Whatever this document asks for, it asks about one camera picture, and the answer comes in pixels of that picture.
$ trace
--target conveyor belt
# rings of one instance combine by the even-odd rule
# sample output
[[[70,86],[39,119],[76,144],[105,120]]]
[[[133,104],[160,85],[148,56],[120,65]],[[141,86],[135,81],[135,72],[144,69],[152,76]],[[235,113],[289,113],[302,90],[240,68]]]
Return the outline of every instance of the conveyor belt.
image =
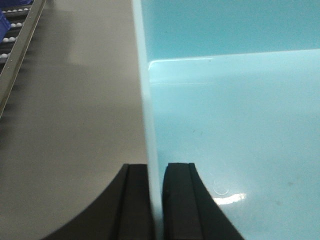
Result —
[[[45,0],[35,0],[29,5],[2,9],[5,17],[11,23],[11,29],[0,43],[0,117],[45,2]]]

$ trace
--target plastic bin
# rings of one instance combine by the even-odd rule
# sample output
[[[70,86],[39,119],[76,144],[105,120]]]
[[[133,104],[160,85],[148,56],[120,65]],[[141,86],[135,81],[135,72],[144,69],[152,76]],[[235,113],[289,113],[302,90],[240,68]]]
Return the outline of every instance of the plastic bin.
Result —
[[[0,8],[9,8],[20,5],[28,5],[32,0],[0,0]]]
[[[4,39],[4,36],[10,29],[10,22],[6,19],[5,15],[0,9],[0,40]]]
[[[134,0],[151,201],[195,163],[246,240],[320,237],[320,2]]]

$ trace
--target light blue bin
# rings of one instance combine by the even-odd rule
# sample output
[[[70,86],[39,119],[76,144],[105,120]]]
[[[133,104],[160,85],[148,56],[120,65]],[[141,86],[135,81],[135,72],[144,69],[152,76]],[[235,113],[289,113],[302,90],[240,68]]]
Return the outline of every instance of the light blue bin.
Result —
[[[320,239],[320,1],[133,6],[156,219],[195,163],[246,240]]]

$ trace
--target metal rail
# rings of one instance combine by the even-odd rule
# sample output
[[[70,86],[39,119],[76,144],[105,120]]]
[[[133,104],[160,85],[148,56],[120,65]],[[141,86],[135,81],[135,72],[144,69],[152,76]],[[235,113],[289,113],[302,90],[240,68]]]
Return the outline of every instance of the metal rail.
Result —
[[[0,75],[0,118],[5,109],[10,92],[15,83],[21,63],[25,57],[30,40],[34,34],[45,3],[46,0],[33,1],[32,7],[26,16],[18,39],[16,40],[11,54],[7,59]]]

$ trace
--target bin floor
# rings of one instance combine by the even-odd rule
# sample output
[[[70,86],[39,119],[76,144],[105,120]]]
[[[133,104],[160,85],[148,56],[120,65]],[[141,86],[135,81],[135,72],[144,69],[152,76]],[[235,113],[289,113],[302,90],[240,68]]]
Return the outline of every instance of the bin floor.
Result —
[[[317,239],[319,63],[319,49],[152,62],[160,176],[195,163],[247,240]]]

